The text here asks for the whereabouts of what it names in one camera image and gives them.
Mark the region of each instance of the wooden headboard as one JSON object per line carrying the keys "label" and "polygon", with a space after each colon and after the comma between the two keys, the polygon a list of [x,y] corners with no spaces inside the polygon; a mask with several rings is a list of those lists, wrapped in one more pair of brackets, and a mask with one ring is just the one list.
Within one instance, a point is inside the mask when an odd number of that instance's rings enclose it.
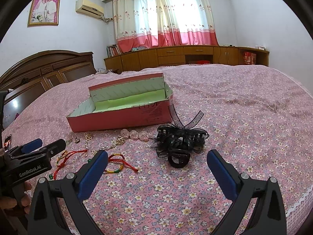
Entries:
{"label": "wooden headboard", "polygon": [[0,90],[14,89],[4,102],[3,128],[50,88],[96,73],[92,52],[47,50],[12,66],[0,77]]}

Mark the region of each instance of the curtain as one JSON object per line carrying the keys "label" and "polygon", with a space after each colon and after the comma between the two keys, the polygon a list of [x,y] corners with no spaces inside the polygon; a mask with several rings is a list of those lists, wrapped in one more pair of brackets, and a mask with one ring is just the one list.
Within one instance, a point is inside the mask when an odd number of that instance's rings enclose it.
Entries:
{"label": "curtain", "polygon": [[115,36],[133,47],[218,45],[209,0],[113,0]]}

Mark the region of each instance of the bride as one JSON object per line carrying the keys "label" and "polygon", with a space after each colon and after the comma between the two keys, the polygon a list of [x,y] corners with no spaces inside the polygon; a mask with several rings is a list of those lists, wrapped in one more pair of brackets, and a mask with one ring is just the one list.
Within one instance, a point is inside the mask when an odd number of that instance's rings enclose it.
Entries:
{"label": "bride", "polygon": [[39,0],[35,6],[33,17],[39,22],[45,22],[47,17],[47,0]]}

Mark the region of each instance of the framed portrait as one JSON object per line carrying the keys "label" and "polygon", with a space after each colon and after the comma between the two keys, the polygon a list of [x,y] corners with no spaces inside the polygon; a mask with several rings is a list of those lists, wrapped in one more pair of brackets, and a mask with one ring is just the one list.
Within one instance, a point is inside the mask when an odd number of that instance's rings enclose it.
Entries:
{"label": "framed portrait", "polygon": [[57,26],[60,0],[33,0],[28,26]]}

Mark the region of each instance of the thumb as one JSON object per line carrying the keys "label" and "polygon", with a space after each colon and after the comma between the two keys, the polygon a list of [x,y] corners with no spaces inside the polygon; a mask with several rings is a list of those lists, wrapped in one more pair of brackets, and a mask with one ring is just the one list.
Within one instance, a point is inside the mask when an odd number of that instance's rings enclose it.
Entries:
{"label": "thumb", "polygon": [[16,199],[7,196],[0,197],[0,209],[14,208],[16,205]]}

